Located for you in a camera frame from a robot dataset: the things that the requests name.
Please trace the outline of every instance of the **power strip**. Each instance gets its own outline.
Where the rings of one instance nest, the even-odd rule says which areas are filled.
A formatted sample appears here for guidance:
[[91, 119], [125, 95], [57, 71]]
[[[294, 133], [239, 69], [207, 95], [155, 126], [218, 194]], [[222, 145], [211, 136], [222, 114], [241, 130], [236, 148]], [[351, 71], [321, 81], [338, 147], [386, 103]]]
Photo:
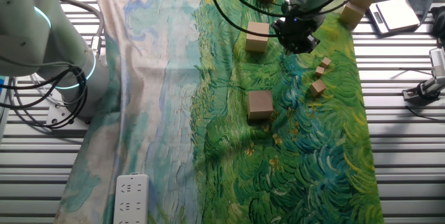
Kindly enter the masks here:
[[114, 224], [146, 224], [148, 175], [121, 175], [116, 182]]

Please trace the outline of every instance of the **green swirl pattern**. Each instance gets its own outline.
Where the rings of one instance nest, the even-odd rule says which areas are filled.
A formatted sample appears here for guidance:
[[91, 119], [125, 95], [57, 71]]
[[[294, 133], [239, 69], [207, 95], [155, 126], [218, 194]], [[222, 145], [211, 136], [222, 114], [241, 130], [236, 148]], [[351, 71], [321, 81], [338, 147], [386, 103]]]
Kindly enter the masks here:
[[[244, 28], [275, 20], [219, 1]], [[321, 44], [312, 54], [290, 56], [276, 39], [265, 54], [244, 51], [245, 34], [211, 0], [194, 16], [201, 83], [191, 128], [202, 222], [383, 223], [353, 41], [338, 15], [315, 33]], [[332, 60], [321, 77], [327, 90], [314, 98], [309, 87], [324, 57]], [[248, 124], [249, 90], [272, 90], [269, 123]]]

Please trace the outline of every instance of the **glowing blue ring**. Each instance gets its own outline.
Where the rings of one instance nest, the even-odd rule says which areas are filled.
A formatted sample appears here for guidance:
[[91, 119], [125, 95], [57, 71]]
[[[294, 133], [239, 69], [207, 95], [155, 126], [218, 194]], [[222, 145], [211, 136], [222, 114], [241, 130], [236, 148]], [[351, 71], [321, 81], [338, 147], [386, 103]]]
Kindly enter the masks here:
[[37, 13], [39, 13], [48, 22], [49, 29], [51, 29], [51, 22], [49, 21], [49, 18], [47, 17], [47, 15], [44, 12], [42, 12], [38, 7], [34, 7], [34, 10]]
[[[96, 69], [96, 56], [93, 54], [92, 57], [94, 58], [95, 62], [92, 64], [92, 69], [90, 74], [86, 77], [86, 80], [88, 80], [91, 76], [92, 73], [95, 71]], [[56, 87], [57, 89], [71, 89], [71, 88], [77, 88], [79, 86], [79, 84], [73, 85], [73, 86], [69, 86], [69, 87]]]

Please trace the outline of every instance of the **metal grating table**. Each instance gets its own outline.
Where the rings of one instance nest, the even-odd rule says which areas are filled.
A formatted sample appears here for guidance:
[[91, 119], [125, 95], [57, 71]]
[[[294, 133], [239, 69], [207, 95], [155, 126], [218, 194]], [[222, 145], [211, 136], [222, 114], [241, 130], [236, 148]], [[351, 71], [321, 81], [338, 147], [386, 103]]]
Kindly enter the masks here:
[[[97, 7], [96, 0], [79, 1]], [[443, 5], [445, 0], [434, 0], [433, 6]], [[62, 6], [89, 43], [98, 20], [80, 8]], [[428, 53], [436, 42], [428, 35], [431, 22], [429, 16], [415, 33], [378, 39], [365, 18], [354, 31], [386, 223], [445, 223], [445, 99], [418, 111], [440, 119], [431, 121], [407, 111], [401, 94], [430, 78], [400, 68], [431, 70]], [[40, 94], [31, 91], [22, 96], [27, 103]], [[45, 121], [49, 107], [43, 102], [31, 113]], [[10, 112], [0, 144], [0, 223], [53, 222], [82, 140], [82, 133], [42, 134]]]

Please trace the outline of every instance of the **white power strip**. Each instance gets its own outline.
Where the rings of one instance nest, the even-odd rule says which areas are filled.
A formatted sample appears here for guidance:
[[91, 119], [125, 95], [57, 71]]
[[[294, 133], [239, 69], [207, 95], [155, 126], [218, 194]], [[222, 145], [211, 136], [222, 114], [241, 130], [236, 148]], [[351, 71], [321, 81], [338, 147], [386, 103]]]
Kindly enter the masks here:
[[148, 215], [147, 175], [121, 175], [116, 182], [114, 224], [146, 224]]

